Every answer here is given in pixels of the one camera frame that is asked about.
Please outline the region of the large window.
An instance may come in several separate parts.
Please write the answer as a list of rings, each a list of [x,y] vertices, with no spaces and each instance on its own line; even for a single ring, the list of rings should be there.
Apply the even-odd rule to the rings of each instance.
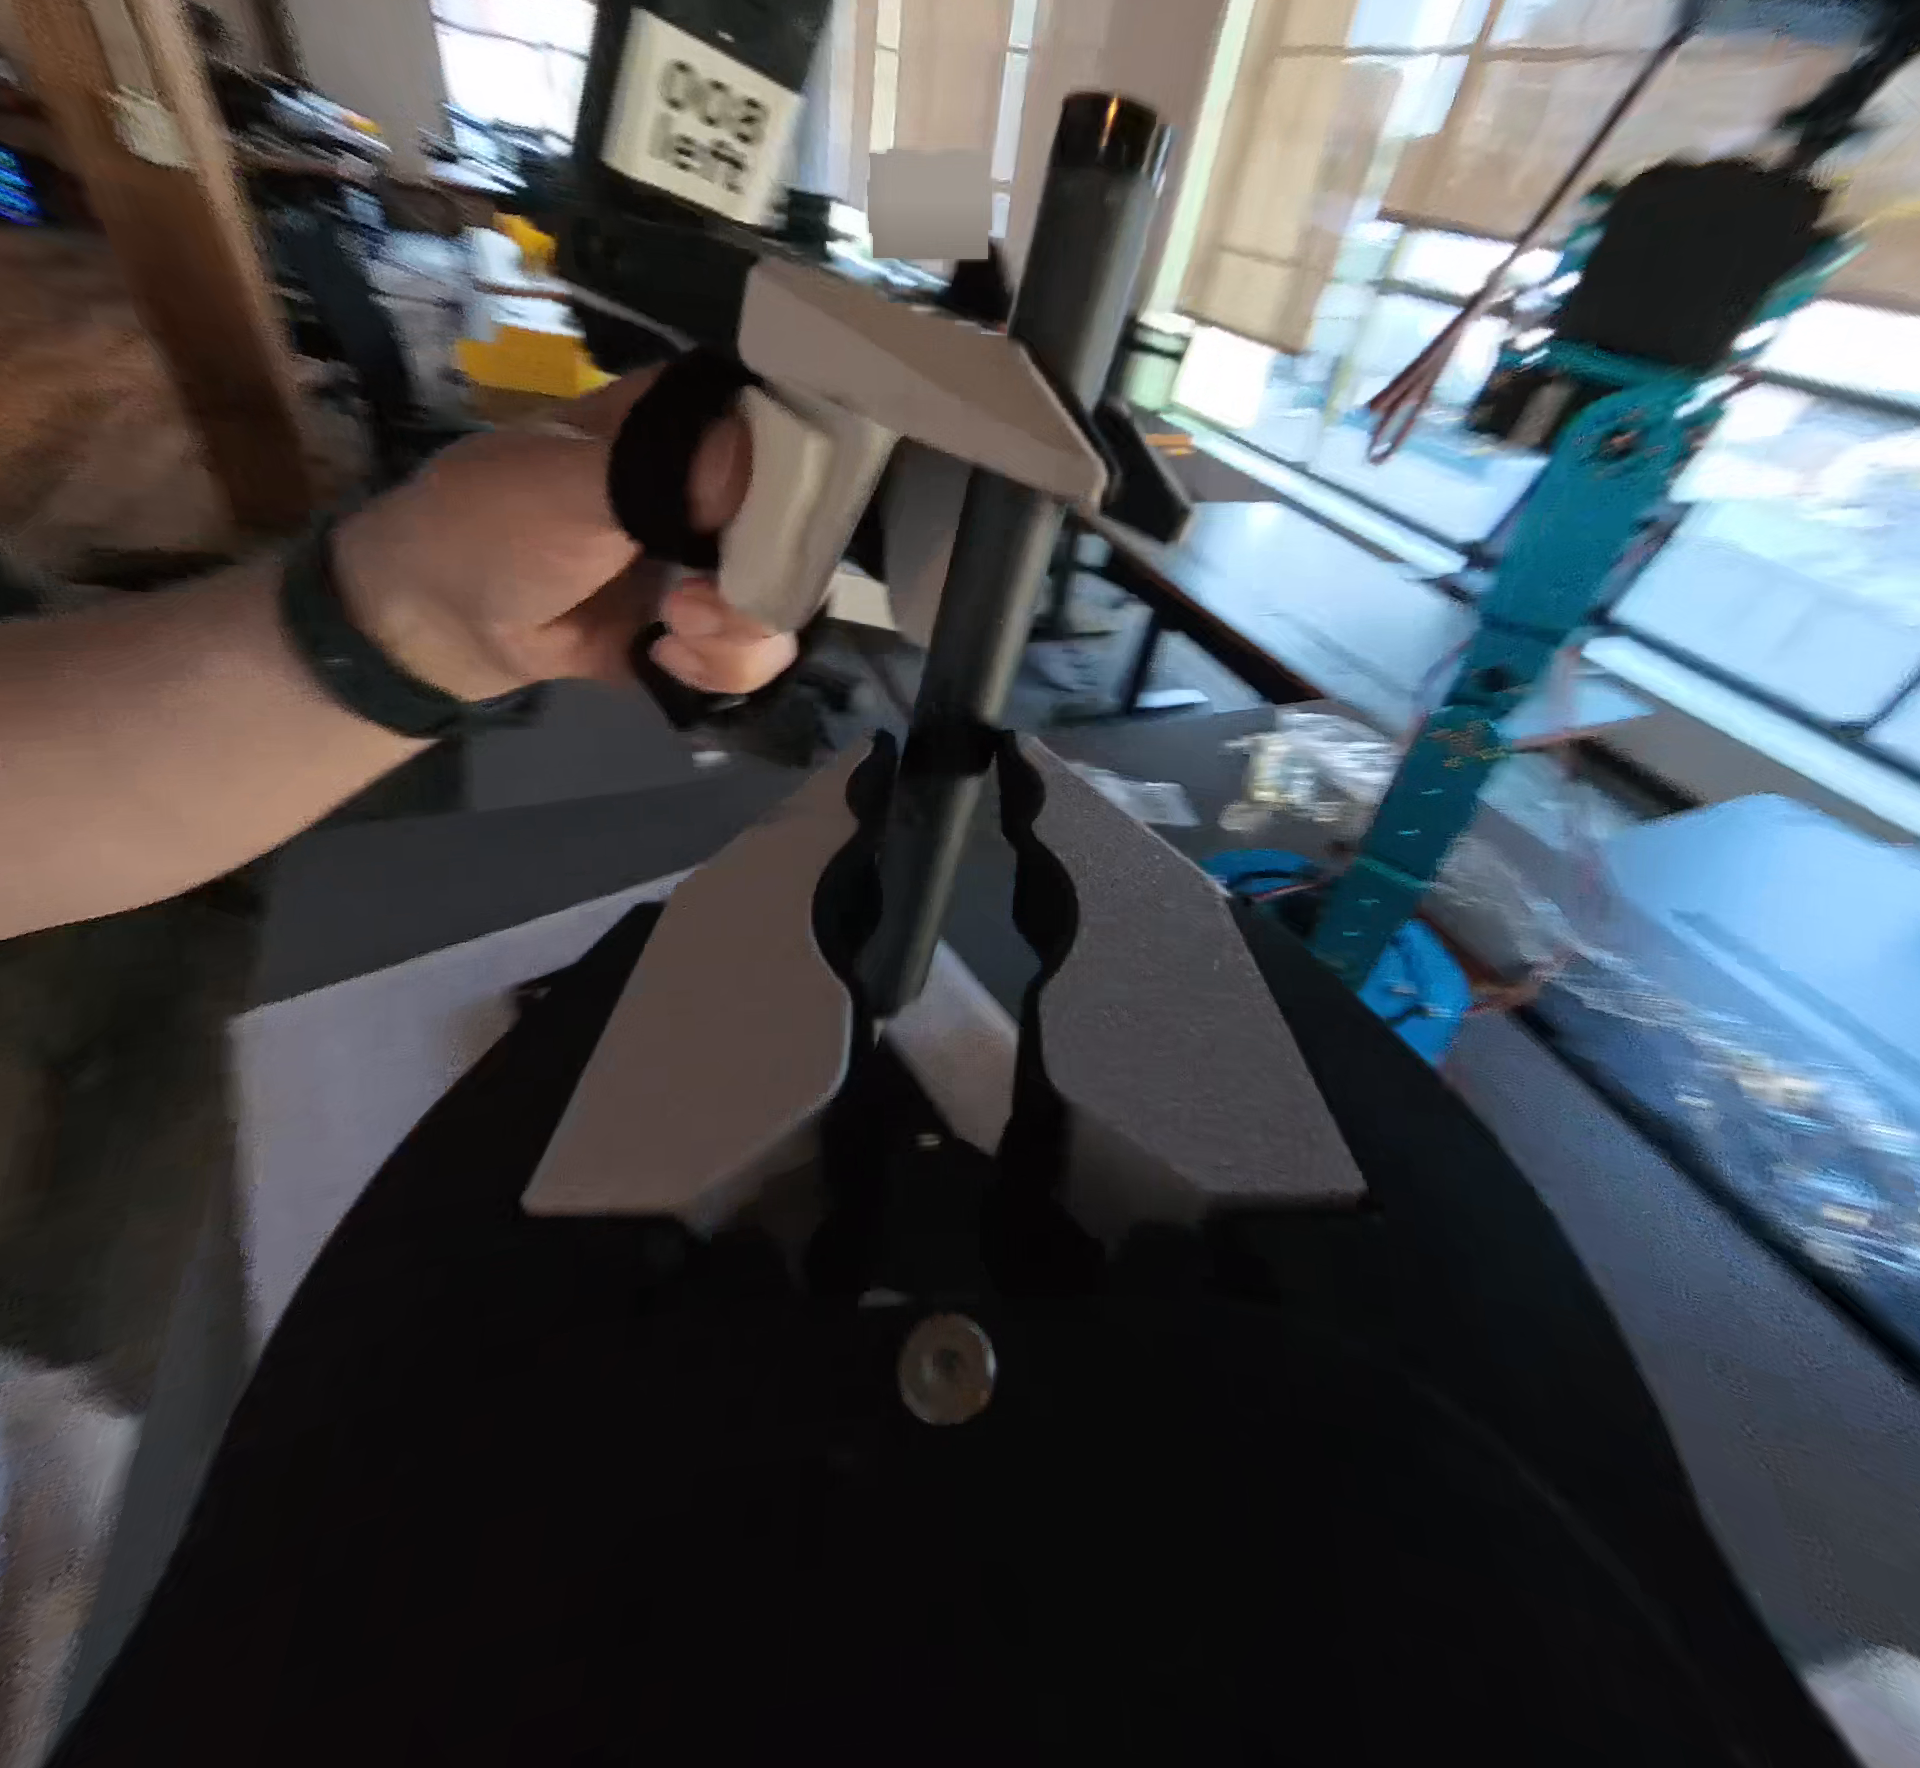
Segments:
[[[1525,484],[1467,433],[1518,289],[1571,205],[1666,156],[1785,149],[1773,120],[1844,44],[1700,29],[1571,181],[1501,300],[1456,340],[1401,453],[1368,398],[1501,262],[1676,0],[1237,0],[1221,126],[1187,247],[1195,421],[1456,551],[1491,551]],[[1861,250],[1751,356],[1611,627],[1875,753],[1916,764],[1916,61],[1818,166]]]

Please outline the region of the black desk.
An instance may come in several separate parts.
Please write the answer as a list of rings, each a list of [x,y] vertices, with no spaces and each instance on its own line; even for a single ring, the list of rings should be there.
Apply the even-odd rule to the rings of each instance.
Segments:
[[[1488,1126],[1280,932],[1246,946],[1366,1176],[930,1306],[770,1235],[517,1206],[634,909],[371,1170],[196,1516],[241,1764],[1843,1764],[1813,1570],[1916,1606],[1916,1382],[1546,1075]]]

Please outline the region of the person's left forearm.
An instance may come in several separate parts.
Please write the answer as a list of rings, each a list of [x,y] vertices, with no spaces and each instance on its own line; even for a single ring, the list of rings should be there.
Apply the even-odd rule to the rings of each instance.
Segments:
[[[428,740],[351,711],[236,566],[2,627],[2,932],[155,906],[267,854]]]

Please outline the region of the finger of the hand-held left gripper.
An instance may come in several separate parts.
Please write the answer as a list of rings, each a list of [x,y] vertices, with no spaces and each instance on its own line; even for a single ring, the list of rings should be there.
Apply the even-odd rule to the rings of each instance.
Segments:
[[[748,273],[734,346],[762,380],[870,419],[1072,510],[1111,466],[1088,414],[1009,335],[784,259]]]
[[[1100,515],[1146,542],[1183,542],[1192,515],[1191,495],[1146,440],[1130,408],[1104,398],[1092,411],[1092,430],[1109,468]]]

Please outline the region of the crinkled clear plastic wrapper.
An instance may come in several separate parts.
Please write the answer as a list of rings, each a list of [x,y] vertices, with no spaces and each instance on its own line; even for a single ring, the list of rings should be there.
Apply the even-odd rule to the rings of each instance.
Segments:
[[[1636,821],[1501,786],[1443,866],[1496,973],[1451,1052],[1549,1066],[1916,1356],[1916,845],[1782,793]]]

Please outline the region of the grey office desk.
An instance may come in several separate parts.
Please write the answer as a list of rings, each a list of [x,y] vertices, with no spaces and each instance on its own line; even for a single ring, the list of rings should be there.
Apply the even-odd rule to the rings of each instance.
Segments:
[[[1434,705],[1477,627],[1451,551],[1215,430],[1149,415],[1145,441],[1187,492],[1187,525],[1156,542],[1107,518],[1095,572],[1156,639],[1263,698],[1321,698],[1378,727]]]

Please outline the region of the yellow box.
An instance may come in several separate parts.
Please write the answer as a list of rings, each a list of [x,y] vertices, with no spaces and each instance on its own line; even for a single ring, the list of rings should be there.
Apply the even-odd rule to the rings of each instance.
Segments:
[[[463,250],[470,297],[454,358],[470,387],[577,401],[610,384],[588,351],[552,235],[495,212],[463,233]]]

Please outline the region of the black electric screwdriver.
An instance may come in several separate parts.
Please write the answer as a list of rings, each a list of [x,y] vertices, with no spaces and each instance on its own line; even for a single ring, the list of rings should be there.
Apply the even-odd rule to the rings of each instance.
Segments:
[[[1130,307],[1170,130],[1138,100],[1063,102],[1009,317],[1011,349],[1065,424],[1071,472],[973,461],[915,708],[876,848],[877,922],[857,962],[876,1020],[925,990],[970,825],[1002,740],[1038,590],[1068,509],[1097,506],[1111,466],[1092,427]]]

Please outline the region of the white foam sheet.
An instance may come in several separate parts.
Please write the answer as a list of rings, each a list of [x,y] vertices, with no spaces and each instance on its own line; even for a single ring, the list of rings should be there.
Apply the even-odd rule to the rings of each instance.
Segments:
[[[664,935],[637,970],[615,973],[608,1020],[588,1023],[582,1074],[535,1103],[527,1179],[510,1203],[535,1215],[671,1218],[709,1234],[803,1173],[826,1146],[879,1049],[903,1049],[913,1100],[935,1129],[988,1152],[1011,1103],[1013,1025],[950,948],[906,1028],[853,1018],[830,1057],[806,1025],[828,1017],[828,976],[806,966],[793,1011],[768,1047],[701,1049],[698,1020],[723,995],[771,995],[773,968],[725,939],[750,939],[745,885],[686,870],[493,918],[440,944],[402,940],[395,958],[323,970],[315,985],[253,1006],[229,1026],[236,1083],[236,1219],[250,1356],[267,1347],[351,1206],[408,1134],[479,1069],[514,1023],[514,995],[568,970],[624,916],[668,905]],[[686,910],[675,902],[689,897]]]

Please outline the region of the person's left hand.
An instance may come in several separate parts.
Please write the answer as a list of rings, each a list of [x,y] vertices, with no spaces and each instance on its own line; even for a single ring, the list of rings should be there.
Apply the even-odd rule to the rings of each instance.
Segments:
[[[682,355],[552,421],[470,436],[349,515],[331,587],[363,637],[419,684],[481,705],[553,682],[649,682],[744,705],[801,637],[734,608],[693,542],[754,484],[732,369]]]

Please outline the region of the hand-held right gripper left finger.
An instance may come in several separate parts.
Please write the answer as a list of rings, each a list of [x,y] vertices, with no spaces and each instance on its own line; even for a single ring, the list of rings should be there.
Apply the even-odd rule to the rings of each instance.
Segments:
[[[814,900],[859,834],[874,733],[678,881],[522,1193],[537,1218],[668,1218],[709,1235],[804,1161],[851,1065],[853,998]]]

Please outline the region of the large crinkled clear plastic bag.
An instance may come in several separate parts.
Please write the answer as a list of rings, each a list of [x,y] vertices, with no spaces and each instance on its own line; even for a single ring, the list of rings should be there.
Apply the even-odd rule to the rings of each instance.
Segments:
[[[1401,767],[1398,744],[1368,727],[1318,713],[1226,744],[1237,764],[1235,793],[1218,825],[1253,833],[1296,821],[1351,838],[1362,831]]]

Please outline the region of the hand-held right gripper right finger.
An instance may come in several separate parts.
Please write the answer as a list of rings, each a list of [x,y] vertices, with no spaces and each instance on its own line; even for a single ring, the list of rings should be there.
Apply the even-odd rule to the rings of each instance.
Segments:
[[[1140,1226],[1351,1212],[1366,1182],[1226,891],[1029,734],[999,751],[1022,1042],[1065,1145],[1047,1188],[1115,1248]]]

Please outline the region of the black wristband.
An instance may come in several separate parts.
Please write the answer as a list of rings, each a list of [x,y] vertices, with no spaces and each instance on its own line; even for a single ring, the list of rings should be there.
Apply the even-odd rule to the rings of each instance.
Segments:
[[[493,698],[460,698],[408,669],[352,617],[333,545],[340,518],[321,512],[281,558],[282,636],[319,691],[345,714],[415,744],[460,741],[537,720],[539,682]]]

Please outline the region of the wooden pillar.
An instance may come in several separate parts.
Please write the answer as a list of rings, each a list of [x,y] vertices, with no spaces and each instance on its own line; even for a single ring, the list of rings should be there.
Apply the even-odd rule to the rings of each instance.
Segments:
[[[294,349],[183,6],[11,3],[31,86],[235,525],[300,530],[321,489]]]

